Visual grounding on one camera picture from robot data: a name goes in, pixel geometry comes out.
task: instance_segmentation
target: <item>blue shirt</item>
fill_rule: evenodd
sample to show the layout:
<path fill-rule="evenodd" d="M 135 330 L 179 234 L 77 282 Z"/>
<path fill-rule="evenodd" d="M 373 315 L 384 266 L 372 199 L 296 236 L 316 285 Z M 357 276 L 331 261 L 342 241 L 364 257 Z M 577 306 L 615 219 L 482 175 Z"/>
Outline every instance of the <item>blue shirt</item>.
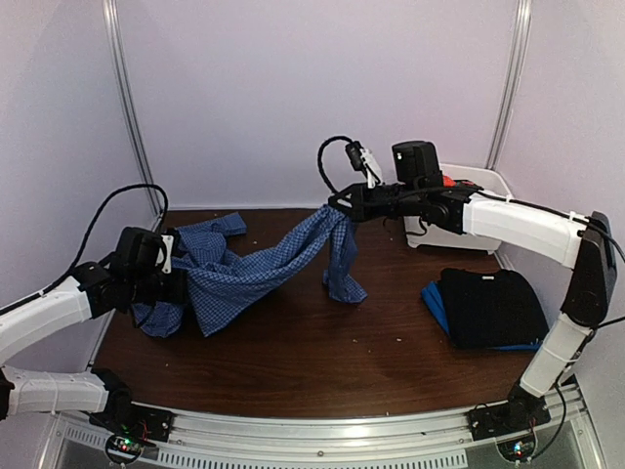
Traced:
<path fill-rule="evenodd" d="M 349 274 L 357 248 L 355 225 L 347 215 L 323 205 L 277 246 L 239 257 L 227 249 L 226 237 L 246 231 L 237 213 L 178 229 L 179 248 L 185 254 L 172 258 L 172 267 L 187 270 L 188 295 L 204 336 L 226 327 L 245 308 L 300 272 L 328 240 L 330 265 L 322 281 L 330 298 L 346 303 L 366 298 Z M 133 309 L 137 321 L 150 315 L 142 329 L 156 337 L 176 332 L 184 311 L 168 303 L 156 303 L 153 313 L 147 305 Z"/>

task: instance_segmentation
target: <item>wire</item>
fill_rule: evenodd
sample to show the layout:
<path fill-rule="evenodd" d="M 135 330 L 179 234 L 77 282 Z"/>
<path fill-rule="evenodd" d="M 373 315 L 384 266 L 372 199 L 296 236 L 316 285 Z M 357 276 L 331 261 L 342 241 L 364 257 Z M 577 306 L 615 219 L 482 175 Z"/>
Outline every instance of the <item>wire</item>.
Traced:
<path fill-rule="evenodd" d="M 156 310 L 156 305 L 153 305 L 149 311 L 147 312 L 147 314 L 145 315 L 145 317 L 140 320 L 139 322 L 137 322 L 137 317 L 135 316 L 135 312 L 133 311 L 132 317 L 133 317 L 133 326 L 136 329 L 140 329 L 142 328 L 144 325 L 146 325 L 146 323 L 149 321 L 149 319 L 152 317 L 152 315 L 154 314 L 154 311 Z"/>
<path fill-rule="evenodd" d="M 332 191 L 332 193 L 338 193 L 338 191 L 330 181 L 330 178 L 327 177 L 327 175 L 325 174 L 325 170 L 323 169 L 323 152 L 330 144 L 334 142 L 346 142 L 348 144 L 351 144 L 354 141 L 351 138 L 346 137 L 345 135 L 335 135 L 334 137 L 330 137 L 328 140 L 323 142 L 321 144 L 321 147 L 319 147 L 319 151 L 316 154 L 316 166 L 319 170 L 319 175 L 321 176 L 321 179 L 328 187 L 328 189 Z"/>
<path fill-rule="evenodd" d="M 410 236 L 425 236 L 428 233 L 428 227 L 426 227 L 423 223 L 423 220 L 421 219 L 421 217 L 419 217 L 419 227 L 421 227 L 421 231 L 420 233 L 417 232 L 406 232 L 407 235 Z"/>
<path fill-rule="evenodd" d="M 377 181 L 378 184 L 382 184 L 382 180 L 380 179 L 380 177 L 375 174 L 375 172 L 371 169 L 371 166 L 369 166 L 367 163 L 363 163 L 364 169 L 366 169 L 369 173 L 371 173 L 373 175 L 373 177 L 375 178 L 375 180 Z"/>
<path fill-rule="evenodd" d="M 384 217 L 384 219 L 382 220 L 382 228 L 384 228 L 389 235 L 392 235 L 393 232 L 387 228 L 388 220 L 390 220 L 389 217 Z M 419 218 L 419 226 L 421 227 L 421 230 L 423 230 L 422 233 L 417 233 L 417 232 L 404 232 L 404 233 L 406 235 L 411 235 L 411 236 L 425 236 L 428 233 L 428 227 L 426 227 L 423 224 L 423 220 L 421 218 Z"/>
<path fill-rule="evenodd" d="M 601 329 L 603 327 L 607 327 L 609 325 L 613 325 L 613 324 L 618 324 L 619 322 L 622 322 L 625 320 L 625 316 L 621 316 L 620 318 L 616 318 L 615 320 L 607 320 L 606 322 L 603 322 L 601 324 L 599 324 L 597 326 L 597 329 Z"/>
<path fill-rule="evenodd" d="M 560 425 L 558 425 L 558 428 L 556 429 L 556 433 L 554 433 L 554 436 L 551 437 L 551 440 L 547 443 L 547 445 L 543 446 L 540 449 L 540 451 L 538 451 L 537 453 L 535 453 L 532 456 L 530 456 L 527 459 L 527 462 L 531 462 L 534 459 L 536 459 L 537 457 L 542 456 L 545 453 L 545 451 L 547 449 L 549 449 L 549 447 L 554 443 L 554 441 L 556 440 L 556 438 L 558 437 L 558 435 L 562 431 L 564 423 L 566 421 L 566 399 L 564 398 L 563 392 L 560 389 L 560 385 L 558 384 L 558 381 L 556 381 L 554 387 L 556 388 L 556 392 L 558 393 L 558 396 L 560 396 L 560 400 L 562 401 L 562 420 L 560 421 Z"/>
<path fill-rule="evenodd" d="M 551 213 L 553 215 L 557 215 L 557 216 L 562 217 L 562 218 L 566 218 L 566 219 L 571 218 L 570 215 L 567 214 L 567 213 L 561 212 L 560 210 L 555 210 L 555 209 L 553 209 L 551 207 L 545 207 L 543 205 L 538 205 L 536 203 L 526 202 L 524 200 L 518 200 L 517 198 L 511 198 L 509 200 L 506 197 L 501 197 L 499 195 L 493 195 L 492 193 L 483 192 L 483 191 L 477 191 L 477 193 L 479 193 L 479 195 L 481 195 L 482 197 L 490 198 L 492 200 L 499 200 L 499 201 L 503 201 L 503 202 L 509 201 L 510 203 L 515 203 L 516 205 L 522 205 L 524 207 L 535 208 L 536 210 L 541 210 L 543 212 L 548 212 L 548 213 Z M 590 224 L 590 222 L 588 222 L 588 220 L 583 220 L 581 218 L 573 217 L 572 221 L 580 223 L 580 224 L 584 225 L 585 227 L 587 227 L 589 230 L 597 232 L 599 235 L 601 235 L 612 246 L 614 246 L 614 248 L 618 252 L 618 255 L 620 256 L 620 258 L 623 260 L 623 262 L 625 262 L 625 252 L 623 251 L 621 246 L 618 244 L 618 242 L 616 242 L 616 239 L 614 239 L 609 233 L 607 233 L 605 230 L 602 230 L 599 227 L 596 227 L 595 225 Z"/>
<path fill-rule="evenodd" d="M 536 457 L 536 450 L 538 449 L 538 434 L 536 433 L 536 419 L 532 418 L 529 422 L 531 427 L 531 434 L 534 436 L 534 451 L 531 454 L 532 459 Z"/>
<path fill-rule="evenodd" d="M 91 220 L 91 223 L 89 223 L 89 226 L 87 227 L 87 231 L 85 232 L 85 234 L 83 235 L 82 241 L 80 243 L 80 247 L 78 248 L 78 252 L 76 253 L 76 256 L 74 257 L 74 260 L 71 261 L 71 264 L 69 264 L 69 267 L 67 268 L 67 270 L 59 277 L 57 278 L 55 281 L 53 281 L 52 283 L 50 283 L 48 286 L 46 286 L 43 290 L 37 292 L 37 293 L 33 293 L 32 295 L 26 296 L 25 298 L 22 298 L 21 300 L 12 303 L 9 306 L 6 306 L 2 309 L 0 309 L 0 316 L 9 313 L 23 305 L 26 305 L 28 303 L 30 303 L 31 301 L 34 301 L 38 298 L 41 298 L 42 296 L 50 293 L 52 290 L 54 290 L 55 288 L 57 288 L 59 285 L 61 285 L 69 276 L 71 276 L 71 273 L 73 272 L 73 270 L 76 268 L 76 266 L 78 265 L 78 263 L 80 262 L 80 258 L 82 257 L 85 248 L 87 247 L 87 241 L 89 240 L 89 236 L 91 235 L 91 231 L 93 230 L 94 226 L 96 225 L 96 223 L 98 222 L 98 219 L 100 218 L 100 216 L 102 215 L 104 209 L 106 208 L 106 206 L 108 205 L 108 203 L 113 200 L 115 197 L 117 197 L 118 195 L 120 195 L 121 193 L 124 192 L 128 192 L 128 191 L 133 191 L 133 190 L 137 190 L 137 189 L 154 189 L 158 192 L 160 192 L 160 194 L 163 197 L 163 211 L 161 213 L 161 218 L 160 218 L 160 222 L 158 223 L 158 227 L 156 228 L 156 230 L 159 232 L 163 222 L 165 220 L 165 217 L 167 215 L 167 212 L 169 210 L 169 198 L 167 197 L 167 192 L 161 188 L 160 186 L 156 185 L 156 184 L 133 184 L 130 186 L 126 186 L 123 188 L 120 188 L 116 191 L 111 192 L 107 198 L 104 199 L 104 202 L 102 202 L 102 204 L 100 205 L 100 207 L 98 207 L 98 210 L 96 210 L 96 214 L 94 215 L 94 218 Z"/>
<path fill-rule="evenodd" d="M 147 424 L 146 424 L 146 421 L 145 421 L 145 420 L 142 420 L 140 423 L 141 423 L 141 424 L 142 424 L 142 426 L 144 427 L 144 431 L 143 431 L 143 433 L 142 433 L 142 440 L 147 440 L 147 435 L 149 435 L 149 434 L 150 434 L 150 433 L 152 433 L 152 432 L 150 432 L 150 431 L 147 429 Z"/>
<path fill-rule="evenodd" d="M 385 198 L 383 201 L 379 201 L 379 202 L 362 202 L 361 205 L 363 207 L 384 207 L 387 205 L 392 205 L 395 202 L 399 202 L 400 200 L 404 200 L 405 198 L 412 197 L 413 195 L 422 195 L 426 193 L 442 193 L 442 192 L 475 193 L 475 192 L 479 192 L 480 190 L 481 188 L 468 188 L 468 187 L 460 187 L 460 186 L 452 187 L 452 188 L 421 188 L 421 189 L 415 189 L 413 191 L 406 191 L 399 195 Z"/>

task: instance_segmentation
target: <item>white plastic bin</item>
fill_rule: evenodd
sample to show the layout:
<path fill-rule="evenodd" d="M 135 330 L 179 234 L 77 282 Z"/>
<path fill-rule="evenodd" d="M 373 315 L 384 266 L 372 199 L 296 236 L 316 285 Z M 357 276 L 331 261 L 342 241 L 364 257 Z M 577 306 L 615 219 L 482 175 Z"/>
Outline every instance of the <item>white plastic bin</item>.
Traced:
<path fill-rule="evenodd" d="M 503 178 L 496 172 L 488 169 L 457 166 L 455 164 L 441 164 L 440 169 L 445 176 L 451 179 L 468 179 L 485 189 L 506 196 L 512 194 Z M 420 233 L 419 217 L 404 217 L 403 223 L 407 232 Z M 459 247 L 462 249 L 478 249 L 492 254 L 497 250 L 501 241 L 490 237 L 473 236 L 472 234 L 456 234 L 441 230 L 434 225 L 428 226 L 428 232 L 423 236 L 406 235 L 410 247 L 419 247 L 423 244 L 430 246 Z"/>

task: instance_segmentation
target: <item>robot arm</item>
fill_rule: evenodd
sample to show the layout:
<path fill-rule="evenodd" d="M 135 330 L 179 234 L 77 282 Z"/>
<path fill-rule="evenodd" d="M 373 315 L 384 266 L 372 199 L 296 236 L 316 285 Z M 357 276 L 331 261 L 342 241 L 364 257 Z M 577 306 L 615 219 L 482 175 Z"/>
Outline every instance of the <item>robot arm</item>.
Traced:
<path fill-rule="evenodd" d="M 397 144 L 393 154 L 399 183 L 373 188 L 353 184 L 332 195 L 329 204 L 355 222 L 419 216 L 449 232 L 499 239 L 573 269 L 562 312 L 508 401 L 469 415 L 475 439 L 524 430 L 532 417 L 538 423 L 548 420 L 544 395 L 577 360 L 607 314 L 616 282 L 613 248 L 604 236 L 609 235 L 607 217 L 599 212 L 565 216 L 471 182 L 446 180 L 428 142 Z"/>
<path fill-rule="evenodd" d="M 133 303 L 185 303 L 186 273 L 172 269 L 174 234 L 126 228 L 114 252 L 101 263 L 76 267 L 57 288 L 32 301 L 20 300 L 0 316 L 0 364 L 20 350 L 72 324 Z M 108 370 L 82 373 L 0 368 L 0 420 L 21 412 L 81 410 L 99 414 L 116 431 L 132 395 Z"/>

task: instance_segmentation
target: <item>red part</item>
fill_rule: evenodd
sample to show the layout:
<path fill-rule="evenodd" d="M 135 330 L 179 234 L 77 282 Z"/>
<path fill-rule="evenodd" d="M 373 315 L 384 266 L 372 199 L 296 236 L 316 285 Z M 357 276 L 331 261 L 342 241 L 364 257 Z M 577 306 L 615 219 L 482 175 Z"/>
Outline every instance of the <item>red part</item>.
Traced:
<path fill-rule="evenodd" d="M 445 176 L 444 174 L 442 175 L 442 184 L 446 188 L 455 188 L 456 187 L 456 182 L 453 179 L 451 179 L 449 176 Z"/>

